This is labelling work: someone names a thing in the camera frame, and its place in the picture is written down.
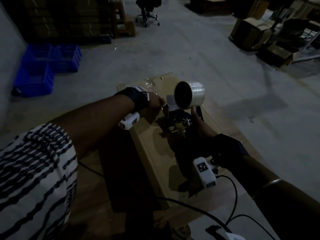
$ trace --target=wooden stool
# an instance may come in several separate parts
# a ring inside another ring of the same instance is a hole
[[[129,33],[133,37],[136,36],[136,27],[134,18],[126,15],[122,1],[111,1],[112,17],[113,17],[113,38],[119,38],[119,34]]]

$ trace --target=wall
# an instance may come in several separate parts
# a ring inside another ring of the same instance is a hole
[[[0,3],[0,128],[6,117],[10,91],[20,58],[26,49],[18,29]]]

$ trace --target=white device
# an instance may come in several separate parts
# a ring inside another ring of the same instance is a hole
[[[119,126],[124,130],[129,130],[140,119],[138,112],[130,113],[122,121],[119,122]]]
[[[193,165],[205,189],[216,185],[217,178],[212,172],[212,167],[208,164],[204,157],[198,157],[194,159]]]

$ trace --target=shirt sleeve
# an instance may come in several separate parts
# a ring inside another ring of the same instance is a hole
[[[55,239],[77,183],[68,135],[51,123],[16,136],[0,151],[0,239]]]

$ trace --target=office chair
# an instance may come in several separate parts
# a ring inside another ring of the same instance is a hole
[[[145,27],[148,26],[148,19],[157,20],[158,26],[160,26],[158,15],[151,15],[150,12],[152,12],[154,8],[160,7],[161,3],[162,0],[137,0],[136,4],[141,9],[141,14],[136,17],[136,23],[138,22],[138,17],[142,17]]]

